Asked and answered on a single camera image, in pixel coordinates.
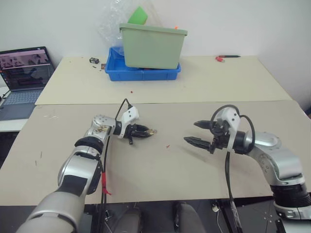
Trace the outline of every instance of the beige tabletop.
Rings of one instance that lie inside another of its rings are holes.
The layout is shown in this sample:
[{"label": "beige tabletop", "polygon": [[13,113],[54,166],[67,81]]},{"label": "beige tabletop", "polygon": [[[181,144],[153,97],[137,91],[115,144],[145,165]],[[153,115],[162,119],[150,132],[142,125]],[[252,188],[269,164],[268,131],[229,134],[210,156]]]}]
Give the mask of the beige tabletop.
[{"label": "beige tabletop", "polygon": [[[134,140],[110,141],[107,158],[108,202],[227,198],[225,150],[213,155],[187,144],[184,136],[211,140],[210,132],[194,122],[210,119],[225,103],[137,104],[140,120],[157,134]],[[290,101],[236,102],[256,131],[276,134],[301,159],[311,191],[311,122]],[[119,105],[37,106],[16,138],[0,169],[0,205],[37,205],[57,189],[57,174],[89,128],[96,114],[114,116]],[[241,130],[247,130],[245,121]],[[231,186],[234,197],[271,195],[259,165],[246,155],[232,154]],[[100,188],[86,204],[99,203]]]},{"label": "beige tabletop", "polygon": [[173,81],[112,82],[101,63],[89,57],[65,57],[57,67],[36,105],[181,103],[219,101],[291,100],[255,56],[228,58],[181,57],[182,71]]}]

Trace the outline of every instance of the white wall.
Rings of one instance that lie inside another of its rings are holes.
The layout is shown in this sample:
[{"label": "white wall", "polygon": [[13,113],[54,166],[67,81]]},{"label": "white wall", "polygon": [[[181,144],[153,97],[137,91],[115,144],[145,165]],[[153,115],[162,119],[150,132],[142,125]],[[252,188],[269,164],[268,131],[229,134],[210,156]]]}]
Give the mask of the white wall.
[{"label": "white wall", "polygon": [[[55,65],[63,56],[106,54],[95,21],[107,2],[0,0],[0,50],[44,45]],[[184,55],[257,55],[302,108],[311,105],[310,0],[153,3],[163,26],[188,30]]]}]

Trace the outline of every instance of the robotic arm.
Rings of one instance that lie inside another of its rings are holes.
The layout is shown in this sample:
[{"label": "robotic arm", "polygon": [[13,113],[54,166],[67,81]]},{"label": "robotic arm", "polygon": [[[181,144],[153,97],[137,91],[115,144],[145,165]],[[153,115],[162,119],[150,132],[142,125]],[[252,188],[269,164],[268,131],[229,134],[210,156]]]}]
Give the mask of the robotic arm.
[{"label": "robotic arm", "polygon": [[194,124],[213,133],[211,143],[196,137],[184,139],[212,154],[216,148],[226,148],[228,152],[246,154],[255,159],[274,194],[274,206],[281,217],[276,223],[279,232],[292,232],[292,229],[293,232],[311,232],[311,197],[299,158],[283,147],[275,135],[255,132],[250,120],[252,133],[238,131],[241,117],[249,119],[240,116],[235,106],[225,105],[215,112],[211,121],[202,120]]},{"label": "robotic arm", "polygon": [[146,126],[131,125],[139,118],[138,110],[129,104],[121,121],[97,115],[84,137],[75,143],[75,149],[58,174],[58,189],[47,195],[20,226],[18,233],[74,233],[78,231],[84,211],[85,197],[95,192],[101,176],[101,155],[108,138],[149,137],[154,131]]}]

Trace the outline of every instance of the plastic bag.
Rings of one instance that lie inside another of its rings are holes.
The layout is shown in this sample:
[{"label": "plastic bag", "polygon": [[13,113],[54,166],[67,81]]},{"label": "plastic bag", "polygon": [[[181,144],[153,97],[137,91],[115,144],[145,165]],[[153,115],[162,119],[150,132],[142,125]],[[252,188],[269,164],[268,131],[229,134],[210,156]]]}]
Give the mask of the plastic bag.
[{"label": "plastic bag", "polygon": [[145,25],[162,27],[161,21],[151,0],[106,0],[105,6],[97,20],[97,31],[108,47],[120,47],[117,51],[124,55],[120,23],[127,23],[138,7],[143,8],[148,18]]}]

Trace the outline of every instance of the laptop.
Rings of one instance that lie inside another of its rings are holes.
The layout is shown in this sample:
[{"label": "laptop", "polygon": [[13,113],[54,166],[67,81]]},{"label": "laptop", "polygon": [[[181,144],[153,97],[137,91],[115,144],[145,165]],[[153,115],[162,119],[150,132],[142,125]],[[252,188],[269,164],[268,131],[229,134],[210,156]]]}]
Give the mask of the laptop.
[{"label": "laptop", "polygon": [[0,52],[0,75],[11,91],[0,120],[29,118],[54,70],[46,47]]}]

